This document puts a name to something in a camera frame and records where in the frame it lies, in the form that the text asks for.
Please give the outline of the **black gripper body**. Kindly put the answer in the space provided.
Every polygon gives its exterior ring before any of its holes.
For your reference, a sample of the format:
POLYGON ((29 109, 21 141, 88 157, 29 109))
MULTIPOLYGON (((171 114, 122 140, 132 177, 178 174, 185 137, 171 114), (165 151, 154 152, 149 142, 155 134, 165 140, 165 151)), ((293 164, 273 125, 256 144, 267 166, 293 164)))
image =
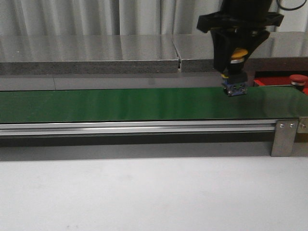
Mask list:
POLYGON ((219 28, 280 26, 284 16, 270 12, 270 0, 224 0, 218 12, 200 15, 197 29, 207 33, 219 28))

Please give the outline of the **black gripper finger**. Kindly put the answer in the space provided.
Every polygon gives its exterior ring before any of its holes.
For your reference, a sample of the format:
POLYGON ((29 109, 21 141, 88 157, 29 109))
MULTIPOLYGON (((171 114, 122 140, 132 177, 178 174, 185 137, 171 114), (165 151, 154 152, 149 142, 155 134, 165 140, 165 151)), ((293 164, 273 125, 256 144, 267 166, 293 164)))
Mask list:
POLYGON ((235 50, 234 33, 226 29, 214 29, 211 30, 211 36, 214 47, 214 68, 224 72, 235 50))
POLYGON ((268 39, 270 32, 266 29, 237 29, 237 55, 242 62, 237 64, 237 74, 243 72, 244 64, 255 49, 268 39))

